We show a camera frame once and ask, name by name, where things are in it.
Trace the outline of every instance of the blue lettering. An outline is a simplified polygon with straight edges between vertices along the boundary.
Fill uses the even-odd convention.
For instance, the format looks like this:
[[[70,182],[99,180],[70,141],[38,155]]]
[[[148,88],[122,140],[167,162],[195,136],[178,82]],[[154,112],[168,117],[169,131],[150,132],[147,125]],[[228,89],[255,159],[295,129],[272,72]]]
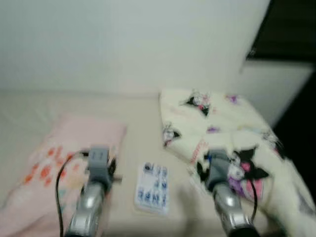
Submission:
[[[151,196],[150,192],[147,192],[146,195],[145,195],[145,201],[146,202],[150,202],[150,196]]]
[[[167,199],[167,195],[166,194],[162,195],[162,206],[163,207],[166,206],[166,199]]]
[[[159,205],[159,194],[153,194],[153,204]]]
[[[162,168],[162,175],[163,175],[163,177],[167,176],[167,168],[166,167]]]
[[[160,170],[161,170],[161,167],[160,167],[160,165],[158,165],[158,166],[157,166],[157,174],[156,174],[156,176],[159,176],[159,175],[160,175]]]
[[[159,188],[159,179],[156,180],[154,187]]]
[[[162,189],[167,189],[167,182],[164,180],[162,183]]]
[[[143,201],[143,195],[144,195],[144,190],[143,189],[139,189],[138,190],[138,199],[140,201]]]

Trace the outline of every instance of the bedsheet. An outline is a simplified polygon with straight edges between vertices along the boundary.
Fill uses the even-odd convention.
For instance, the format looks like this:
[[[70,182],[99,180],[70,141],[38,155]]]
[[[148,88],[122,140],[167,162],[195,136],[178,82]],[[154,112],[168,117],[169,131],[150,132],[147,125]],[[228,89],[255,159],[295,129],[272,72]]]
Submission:
[[[116,97],[66,92],[0,92],[0,201],[21,179],[28,155],[64,113],[111,118],[127,125],[116,174],[121,184],[112,189],[105,236],[214,236],[224,237],[211,196],[194,192],[187,165],[161,146],[158,97]],[[139,211],[134,206],[137,169],[155,162],[169,170],[169,213]],[[242,202],[250,215],[252,204]],[[261,234],[275,233],[278,225],[258,211],[255,226]]]

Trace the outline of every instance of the gray plastic part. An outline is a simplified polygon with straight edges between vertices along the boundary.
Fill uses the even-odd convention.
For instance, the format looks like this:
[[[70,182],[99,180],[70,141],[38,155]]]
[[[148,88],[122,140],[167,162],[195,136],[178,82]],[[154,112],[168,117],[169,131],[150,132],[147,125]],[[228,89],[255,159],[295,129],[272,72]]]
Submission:
[[[227,182],[228,168],[231,163],[225,150],[211,150],[210,155],[210,172],[205,186],[212,192],[216,184]]]
[[[111,189],[112,179],[108,173],[108,148],[92,148],[88,156],[88,167],[90,171],[89,182],[103,184],[105,191]]]

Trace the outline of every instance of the cable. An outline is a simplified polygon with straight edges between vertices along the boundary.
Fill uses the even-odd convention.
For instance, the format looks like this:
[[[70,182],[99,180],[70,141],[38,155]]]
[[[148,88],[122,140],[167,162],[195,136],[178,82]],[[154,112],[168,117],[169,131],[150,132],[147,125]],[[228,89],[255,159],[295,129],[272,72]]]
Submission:
[[[254,197],[253,212],[252,212],[252,215],[251,215],[251,222],[253,222],[254,219],[255,219],[256,212],[257,212],[257,207],[258,207],[258,196],[257,196],[256,188],[255,188],[252,180],[250,180],[250,184],[251,184],[251,187],[252,187],[252,190],[253,190],[253,197]]]
[[[79,153],[76,153],[72,156],[70,156],[66,161],[65,163],[61,166],[58,174],[57,174],[57,178],[56,178],[56,186],[55,186],[55,197],[56,197],[56,205],[57,205],[57,212],[58,212],[58,219],[59,219],[59,236],[60,237],[63,237],[64,235],[64,223],[63,223],[63,215],[61,213],[61,207],[60,207],[60,202],[59,202],[59,195],[58,195],[58,185],[59,185],[59,179],[60,179],[60,176],[61,176],[61,173],[63,172],[65,166],[67,165],[67,163],[69,161],[71,161],[74,157],[76,157],[76,155],[78,154],[81,154],[83,155],[84,157],[87,157],[89,152],[79,152]]]

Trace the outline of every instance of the white blanket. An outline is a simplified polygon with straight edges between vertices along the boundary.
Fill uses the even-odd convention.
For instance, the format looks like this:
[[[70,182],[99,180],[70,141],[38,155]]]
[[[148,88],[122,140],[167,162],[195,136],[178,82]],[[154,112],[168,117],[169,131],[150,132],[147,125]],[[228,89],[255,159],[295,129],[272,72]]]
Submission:
[[[311,195],[281,142],[241,96],[166,89],[160,96],[163,144],[196,167],[209,166],[207,152],[226,150],[227,180],[238,194],[277,219],[290,237],[316,236]]]

